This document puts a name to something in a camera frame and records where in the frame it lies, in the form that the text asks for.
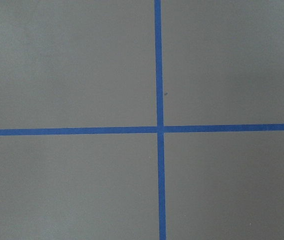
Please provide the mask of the blue tape line lengthwise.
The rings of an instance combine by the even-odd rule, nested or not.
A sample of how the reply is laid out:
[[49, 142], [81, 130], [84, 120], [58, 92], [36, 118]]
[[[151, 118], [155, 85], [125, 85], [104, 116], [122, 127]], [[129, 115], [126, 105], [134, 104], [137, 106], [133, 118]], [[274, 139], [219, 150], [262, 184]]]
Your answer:
[[161, 1], [154, 1], [155, 64], [156, 64], [156, 114], [157, 114], [157, 166], [159, 200], [159, 239], [166, 239], [165, 150], [164, 150], [164, 100], [162, 73]]

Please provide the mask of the blue tape line crosswise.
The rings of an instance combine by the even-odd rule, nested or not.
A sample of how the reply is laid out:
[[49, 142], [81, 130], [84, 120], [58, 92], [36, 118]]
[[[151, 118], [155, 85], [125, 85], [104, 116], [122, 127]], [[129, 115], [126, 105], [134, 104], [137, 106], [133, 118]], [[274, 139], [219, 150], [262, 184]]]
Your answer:
[[284, 131], [284, 123], [0, 129], [0, 136], [165, 134], [263, 131]]

